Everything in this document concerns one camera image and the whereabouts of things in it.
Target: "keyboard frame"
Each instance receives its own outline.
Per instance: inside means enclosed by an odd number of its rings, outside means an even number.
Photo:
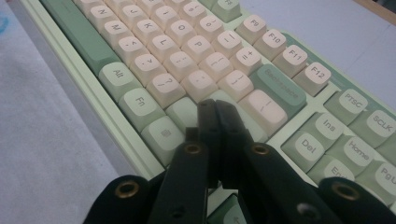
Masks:
[[[99,119],[106,126],[107,131],[112,136],[113,140],[119,145],[121,152],[127,158],[127,161],[132,165],[136,174],[151,179],[152,177],[160,174],[164,171],[164,167],[155,158],[153,153],[149,150],[147,145],[144,143],[139,133],[132,127],[127,118],[119,110],[119,107],[108,95],[99,79],[94,75],[90,68],[85,64],[83,59],[78,55],[75,48],[64,36],[64,33],[52,19],[51,15],[41,5],[39,0],[21,0],[24,8],[29,12],[33,21],[41,31],[43,36],[46,38],[50,46],[52,47],[55,54],[59,57],[63,63],[64,68],[67,70],[69,75],[73,78],[78,88],[82,91],[90,103],[93,110],[96,112]],[[230,22],[229,24],[224,23],[224,28],[236,27],[246,17],[251,15],[247,10],[241,6],[242,16],[238,19]],[[271,138],[266,142],[271,145],[280,153],[280,155],[288,162],[288,164],[302,177],[307,183],[316,186],[307,175],[304,173],[295,163],[292,161],[281,149],[281,146],[315,113],[328,112],[324,107],[326,101],[328,101],[337,91],[346,90],[353,86],[355,90],[362,93],[369,101],[368,108],[382,109],[388,112],[390,116],[396,119],[393,109],[383,104],[381,100],[377,99],[370,92],[365,91],[364,88],[359,86],[357,83],[352,81],[347,75],[337,70],[330,63],[323,60],[318,54],[312,49],[308,48],[301,41],[290,35],[288,32],[281,31],[288,38],[288,46],[293,41],[299,43],[299,46],[303,46],[303,49],[309,50],[308,63],[313,62],[312,55],[315,59],[319,59],[319,62],[324,62],[323,65],[329,65],[332,69],[332,79],[329,84],[319,93],[316,97],[312,97],[306,94],[306,105],[298,112],[293,118],[279,129]],[[271,63],[264,57],[262,57],[263,63]],[[354,134],[349,129],[344,131],[344,134]],[[375,160],[386,161],[379,153],[375,153]],[[236,190],[224,190],[222,188],[214,190],[208,201],[208,214],[211,214],[230,194],[235,193]],[[396,203],[390,208],[396,213]]]

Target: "brown edge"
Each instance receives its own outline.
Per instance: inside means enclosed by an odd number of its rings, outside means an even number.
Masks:
[[[374,12],[382,19],[392,23],[393,25],[396,25],[396,14],[388,10],[387,8],[382,7],[373,0],[354,0],[354,1],[362,5],[363,7],[369,9],[370,11]]]

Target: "green space bar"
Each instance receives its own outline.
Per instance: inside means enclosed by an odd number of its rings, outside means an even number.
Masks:
[[[120,62],[120,58],[73,1],[40,0],[40,2],[96,76],[106,64]]]

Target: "desk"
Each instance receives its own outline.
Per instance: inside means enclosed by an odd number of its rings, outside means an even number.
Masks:
[[[352,0],[241,3],[396,108],[395,26]],[[2,19],[0,223],[80,223],[104,186],[133,169],[19,1],[0,0]]]

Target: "keyboard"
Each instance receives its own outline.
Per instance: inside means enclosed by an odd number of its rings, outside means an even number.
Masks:
[[[356,181],[396,211],[396,114],[237,0],[22,0],[70,76],[146,179],[163,172],[197,103],[237,108],[253,140],[316,186]],[[243,220],[211,190],[209,223]]]

